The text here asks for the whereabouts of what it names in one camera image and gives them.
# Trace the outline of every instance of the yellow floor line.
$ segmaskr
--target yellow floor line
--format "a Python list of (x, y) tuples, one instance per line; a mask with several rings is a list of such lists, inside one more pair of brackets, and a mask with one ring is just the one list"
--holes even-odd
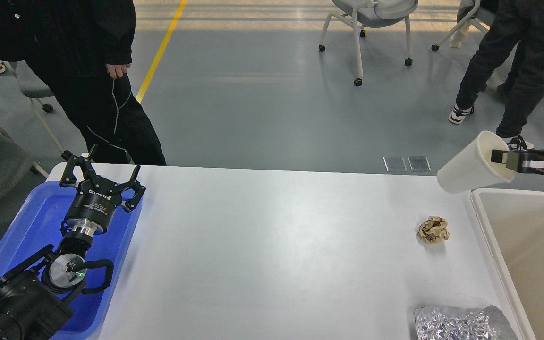
[(148, 90), (149, 84), (151, 84), (151, 80), (153, 79), (153, 76), (155, 75), (155, 71), (157, 71), (158, 63), (161, 61), (162, 55), (165, 53), (165, 49), (167, 48), (169, 39), (171, 38), (171, 34), (173, 34), (175, 25), (177, 25), (179, 17), (182, 15), (182, 11), (184, 10), (186, 1), (187, 0), (182, 0), (179, 3), (179, 7), (177, 11), (175, 11), (175, 14), (173, 15), (173, 19), (171, 23), (169, 24), (169, 27), (167, 28), (167, 32), (165, 33), (164, 38), (161, 41), (157, 54), (155, 55), (155, 58), (153, 59), (153, 62), (151, 63), (151, 67), (149, 67), (148, 72), (146, 73), (146, 76), (144, 77), (144, 81), (142, 82), (142, 86), (140, 86), (140, 90), (138, 90), (136, 99), (138, 99), (139, 103), (142, 103), (144, 94), (146, 93), (146, 90)]

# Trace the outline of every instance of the hand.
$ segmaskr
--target hand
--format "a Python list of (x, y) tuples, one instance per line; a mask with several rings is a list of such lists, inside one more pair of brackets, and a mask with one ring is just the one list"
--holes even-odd
[(123, 77), (127, 73), (127, 69), (131, 67), (131, 64), (127, 65), (109, 65), (106, 64), (106, 71), (112, 79)]

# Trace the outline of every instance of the black jacket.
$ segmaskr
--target black jacket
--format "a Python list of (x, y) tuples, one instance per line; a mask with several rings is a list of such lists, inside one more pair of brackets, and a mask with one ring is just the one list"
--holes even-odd
[(131, 63), (132, 0), (0, 0), (0, 60), (48, 62), (91, 76)]

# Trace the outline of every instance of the crumpled aluminum foil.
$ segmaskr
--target crumpled aluminum foil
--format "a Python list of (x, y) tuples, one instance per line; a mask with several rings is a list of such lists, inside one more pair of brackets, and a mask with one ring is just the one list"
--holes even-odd
[(500, 309), (425, 306), (415, 309), (419, 340), (518, 340)]

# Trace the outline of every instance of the white bin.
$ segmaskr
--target white bin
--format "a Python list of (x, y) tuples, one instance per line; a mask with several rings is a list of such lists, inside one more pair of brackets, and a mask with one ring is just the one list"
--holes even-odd
[(471, 199), (525, 340), (544, 340), (544, 192), (477, 189)]

